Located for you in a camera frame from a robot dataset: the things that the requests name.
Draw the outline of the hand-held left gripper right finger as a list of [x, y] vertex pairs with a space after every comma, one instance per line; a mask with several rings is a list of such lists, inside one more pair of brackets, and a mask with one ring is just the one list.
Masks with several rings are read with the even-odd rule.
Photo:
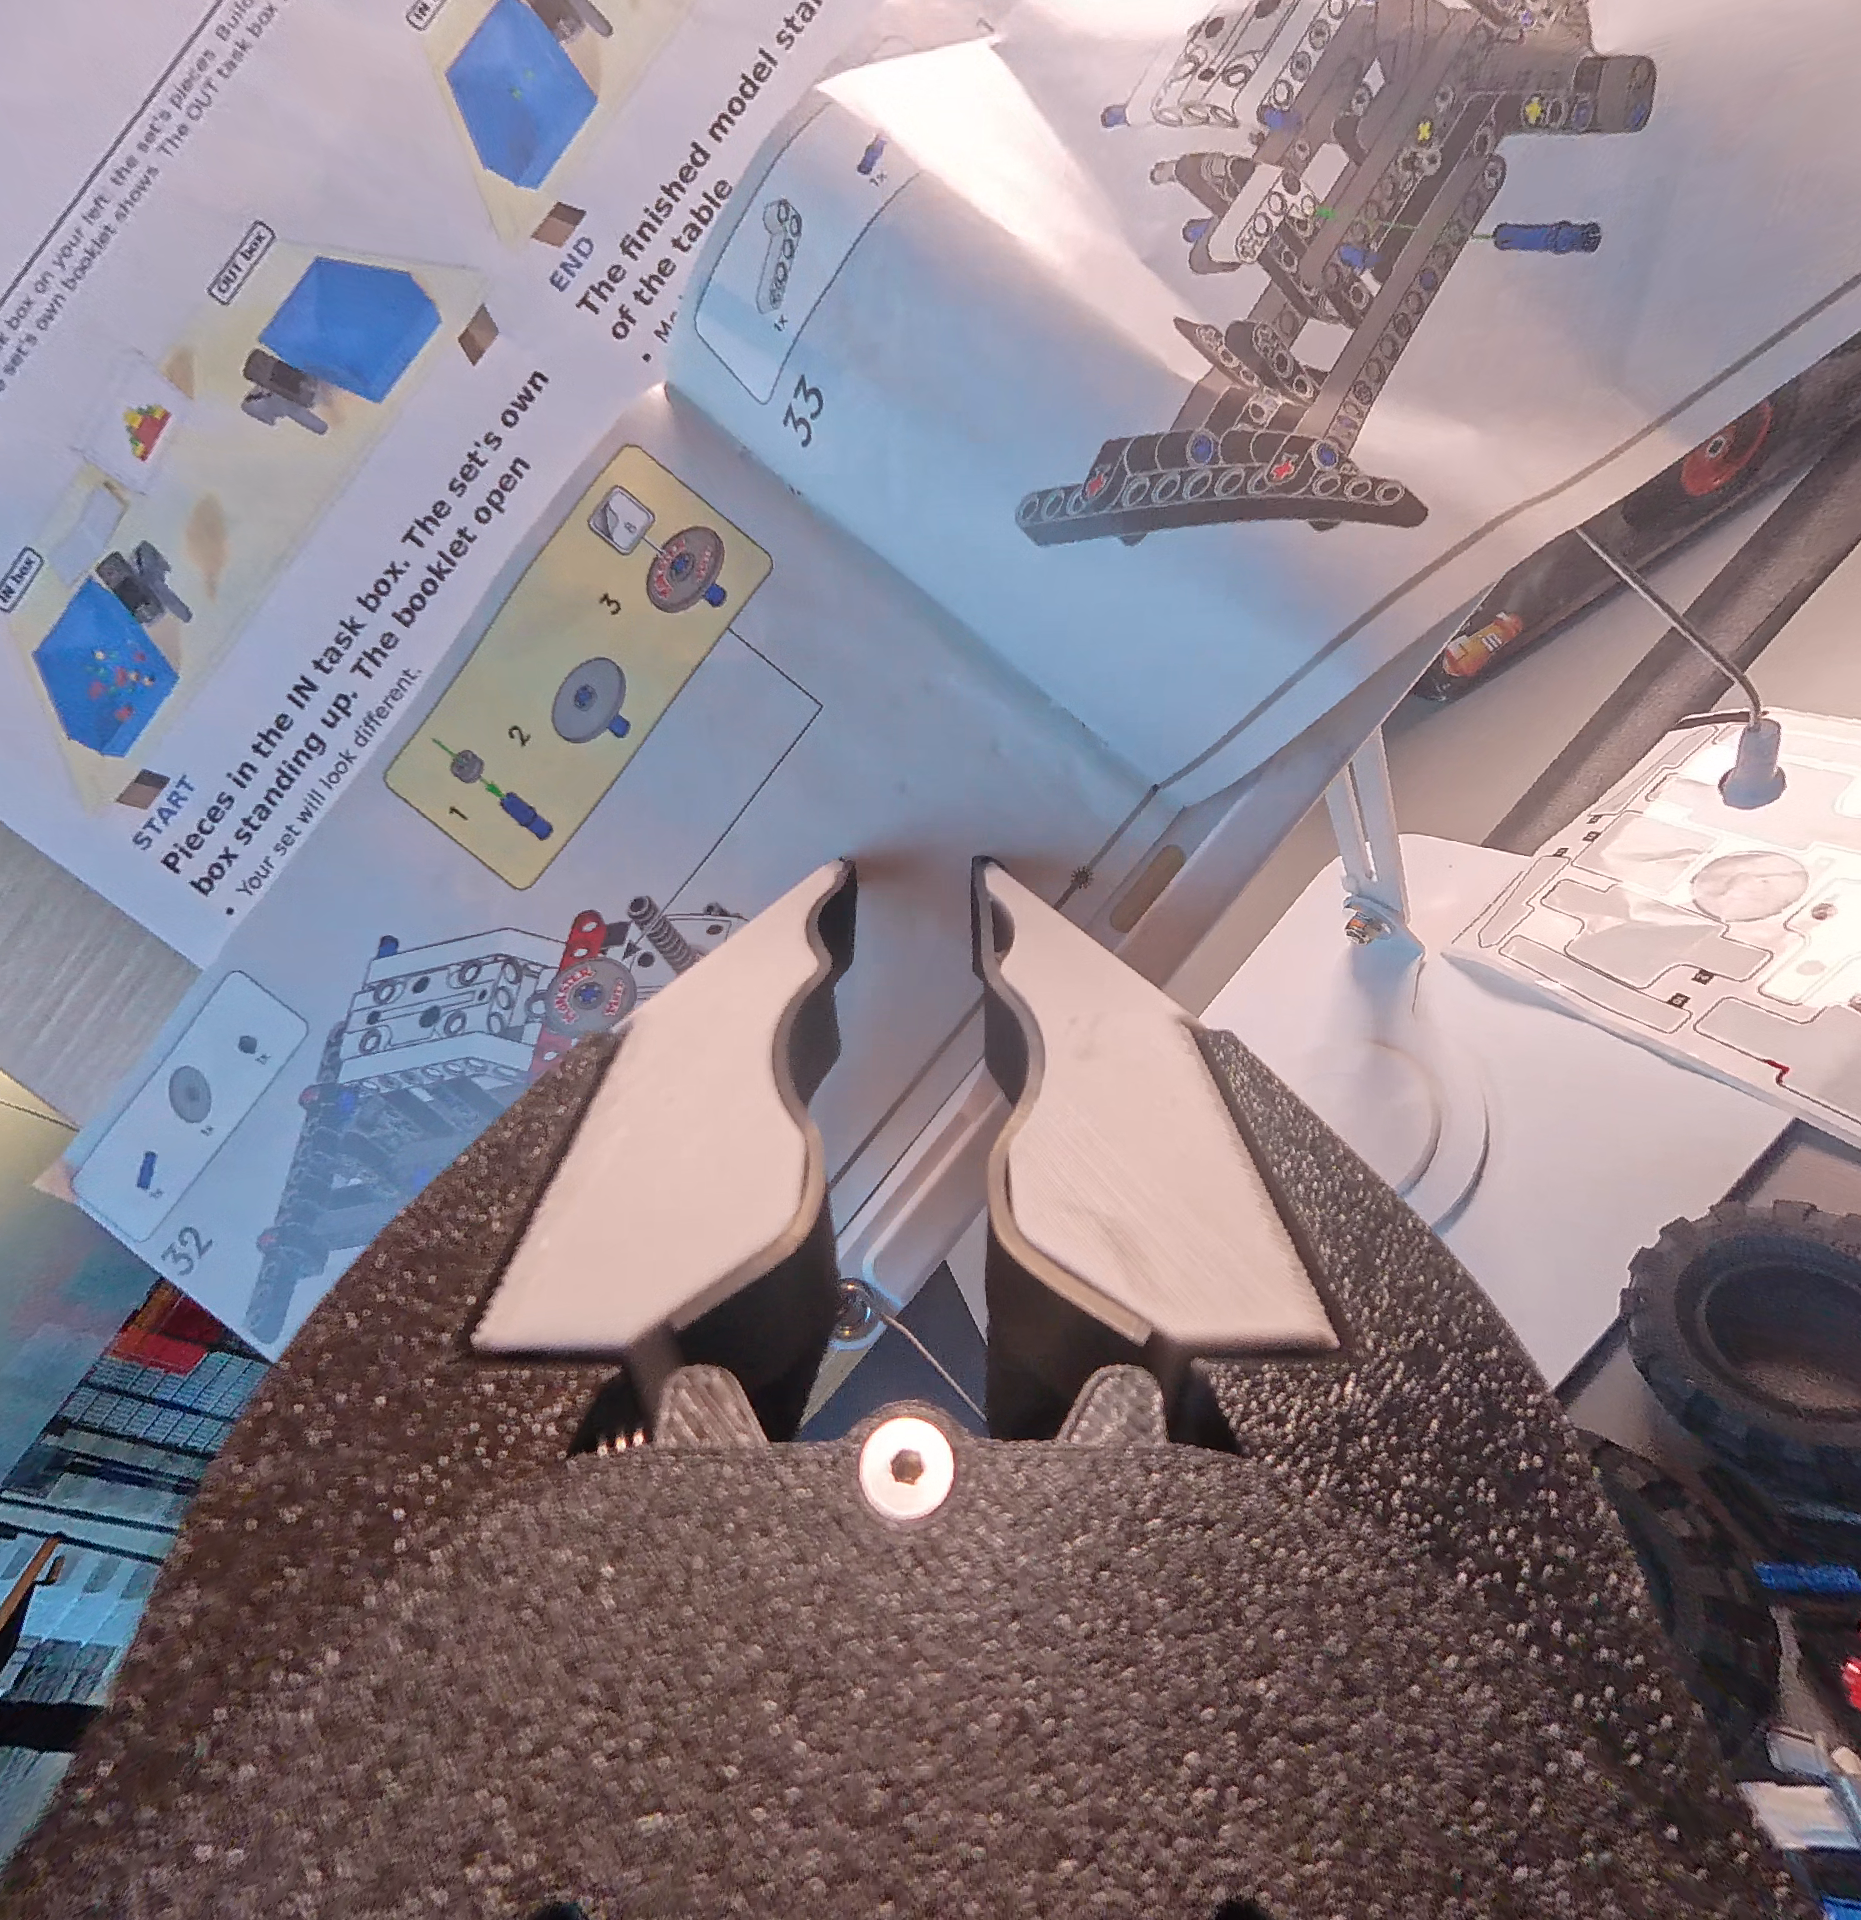
[[998, 1248], [1136, 1348], [1333, 1355], [1339, 1334], [1196, 1022], [1002, 866], [972, 867]]

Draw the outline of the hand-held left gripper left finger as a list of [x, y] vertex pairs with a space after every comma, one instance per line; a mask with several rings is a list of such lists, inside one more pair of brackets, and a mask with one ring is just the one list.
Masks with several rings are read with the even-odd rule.
[[475, 1349], [626, 1355], [800, 1255], [854, 901], [852, 864], [825, 864], [624, 1022]]

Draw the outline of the toy instruction booklet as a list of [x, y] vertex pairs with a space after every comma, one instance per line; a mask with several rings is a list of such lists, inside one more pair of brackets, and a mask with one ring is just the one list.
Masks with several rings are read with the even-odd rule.
[[850, 856], [842, 1225], [979, 1079], [970, 858], [1167, 978], [1250, 794], [1861, 325], [1861, 4], [1012, 4], [705, 137], [667, 383], [436, 671], [74, 1200], [279, 1355], [576, 1041]]

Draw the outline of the pile of small toy pieces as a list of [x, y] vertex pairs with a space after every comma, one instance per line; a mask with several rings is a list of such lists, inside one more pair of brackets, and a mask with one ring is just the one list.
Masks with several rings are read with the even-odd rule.
[[1861, 1915], [1861, 1573], [1758, 1560], [1756, 1576], [1779, 1679], [1758, 1779], [1743, 1792], [1819, 1912]]

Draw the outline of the white book stand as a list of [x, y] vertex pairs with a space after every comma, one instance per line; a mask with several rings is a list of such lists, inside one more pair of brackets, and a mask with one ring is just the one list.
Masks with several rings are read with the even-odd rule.
[[[1861, 721], [1861, 420], [1643, 576], [1771, 704]], [[1424, 954], [1333, 929], [1338, 864], [1302, 880], [1302, 854], [1330, 850], [1320, 806], [1250, 884], [1265, 941], [1204, 1015], [1397, 1182], [1550, 1379], [1611, 1324], [1630, 1255], [1797, 1119], [1447, 944], [1675, 721], [1743, 704], [1623, 584], [1465, 696], [1409, 693], [1384, 743]]]

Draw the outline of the white sticker sheet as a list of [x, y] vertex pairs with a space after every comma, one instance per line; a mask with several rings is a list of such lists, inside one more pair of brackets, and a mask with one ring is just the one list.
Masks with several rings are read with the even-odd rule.
[[1672, 733], [1449, 954], [1861, 1149], [1861, 721], [1783, 712], [1751, 812], [1735, 733]]

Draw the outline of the black toy tire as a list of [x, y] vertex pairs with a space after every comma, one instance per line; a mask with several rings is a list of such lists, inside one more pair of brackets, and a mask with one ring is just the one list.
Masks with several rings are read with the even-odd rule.
[[1791, 1722], [1783, 1669], [1797, 1649], [1783, 1640], [1744, 1550], [1704, 1493], [1589, 1429], [1579, 1440], [1630, 1536], [1713, 1738], [1739, 1777], [1771, 1775], [1769, 1734]]
[[1724, 1201], [1632, 1261], [1637, 1373], [1744, 1471], [1861, 1510], [1861, 1214]]

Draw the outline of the toy truck set box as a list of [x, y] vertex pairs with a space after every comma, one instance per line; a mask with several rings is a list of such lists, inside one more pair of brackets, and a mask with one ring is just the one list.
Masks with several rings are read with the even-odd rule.
[[[1614, 558], [1645, 574], [1716, 519], [1829, 453], [1860, 420], [1861, 352], [1830, 355], [1720, 426], [1589, 527]], [[1458, 619], [1414, 683], [1414, 697], [1445, 704], [1465, 696], [1619, 584], [1577, 533], [1542, 544]]]

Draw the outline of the printed instruction sheet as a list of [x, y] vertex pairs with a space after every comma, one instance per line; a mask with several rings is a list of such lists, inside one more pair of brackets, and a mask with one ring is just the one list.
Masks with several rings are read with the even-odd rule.
[[815, 84], [1012, 13], [0, 4], [3, 825], [200, 966], [295, 867], [871, 848], [716, 349], [800, 337]]

